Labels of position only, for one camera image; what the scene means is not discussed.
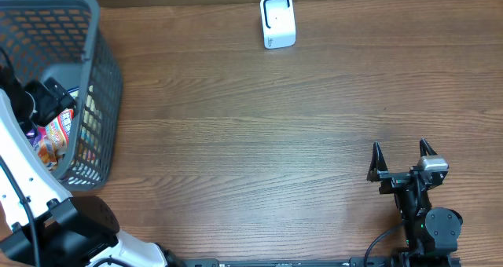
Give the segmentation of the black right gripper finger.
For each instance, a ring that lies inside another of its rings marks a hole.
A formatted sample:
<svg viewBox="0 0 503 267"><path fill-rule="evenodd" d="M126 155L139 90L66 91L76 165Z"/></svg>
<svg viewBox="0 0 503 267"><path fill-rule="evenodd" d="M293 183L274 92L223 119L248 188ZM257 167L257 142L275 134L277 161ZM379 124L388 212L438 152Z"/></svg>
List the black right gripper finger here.
<svg viewBox="0 0 503 267"><path fill-rule="evenodd" d="M388 174L388 168L377 141L373 143L373 155L367 173L368 180L380 180L382 175Z"/></svg>
<svg viewBox="0 0 503 267"><path fill-rule="evenodd" d="M421 138L419 141L420 156L430 156L437 155L437 152L430 146L425 138Z"/></svg>

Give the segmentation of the yellow snack chip bag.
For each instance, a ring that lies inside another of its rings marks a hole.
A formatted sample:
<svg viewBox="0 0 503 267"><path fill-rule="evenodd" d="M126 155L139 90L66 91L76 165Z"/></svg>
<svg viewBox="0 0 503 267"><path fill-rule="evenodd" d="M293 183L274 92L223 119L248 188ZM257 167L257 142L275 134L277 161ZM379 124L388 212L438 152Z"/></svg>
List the yellow snack chip bag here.
<svg viewBox="0 0 503 267"><path fill-rule="evenodd" d="M73 116L74 110L66 109L47 126L39 129L41 138L35 144L35 151L48 170L57 169L66 154Z"/></svg>

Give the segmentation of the pink purple pad pack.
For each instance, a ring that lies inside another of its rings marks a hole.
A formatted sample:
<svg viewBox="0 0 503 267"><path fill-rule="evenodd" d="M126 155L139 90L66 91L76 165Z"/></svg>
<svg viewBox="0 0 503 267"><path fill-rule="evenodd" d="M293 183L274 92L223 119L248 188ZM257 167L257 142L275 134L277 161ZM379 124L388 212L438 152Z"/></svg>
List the pink purple pad pack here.
<svg viewBox="0 0 503 267"><path fill-rule="evenodd" d="M27 133L26 137L28 142L33 148L46 136L46 131L44 127L37 127L35 130L31 130Z"/></svg>

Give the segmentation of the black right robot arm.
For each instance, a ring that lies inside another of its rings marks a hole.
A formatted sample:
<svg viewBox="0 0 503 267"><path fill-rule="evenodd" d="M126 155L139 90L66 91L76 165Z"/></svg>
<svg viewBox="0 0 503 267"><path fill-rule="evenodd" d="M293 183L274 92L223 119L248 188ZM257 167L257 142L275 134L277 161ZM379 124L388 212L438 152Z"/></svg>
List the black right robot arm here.
<svg viewBox="0 0 503 267"><path fill-rule="evenodd" d="M444 182L449 164L430 144L421 139L420 158L407 172L392 173L387 168L378 142L373 143L373 155L367 180L380 183L381 195L394 196L401 222L380 234L367 248L363 266L459 266L452 258L463 225L462 216L455 210L431 205L428 191ZM390 257L374 262L373 248L390 234L404 229L406 246L396 248Z"/></svg>

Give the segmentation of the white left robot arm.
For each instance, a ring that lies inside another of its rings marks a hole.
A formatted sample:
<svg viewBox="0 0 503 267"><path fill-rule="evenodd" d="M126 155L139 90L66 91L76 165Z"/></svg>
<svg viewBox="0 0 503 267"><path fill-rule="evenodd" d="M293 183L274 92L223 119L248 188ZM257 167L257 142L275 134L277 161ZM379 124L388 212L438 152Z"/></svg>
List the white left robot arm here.
<svg viewBox="0 0 503 267"><path fill-rule="evenodd" d="M19 126L34 100L1 81L1 204L12 233L10 260L32 266L166 266L164 252L120 229L97 196L74 197L46 169Z"/></svg>

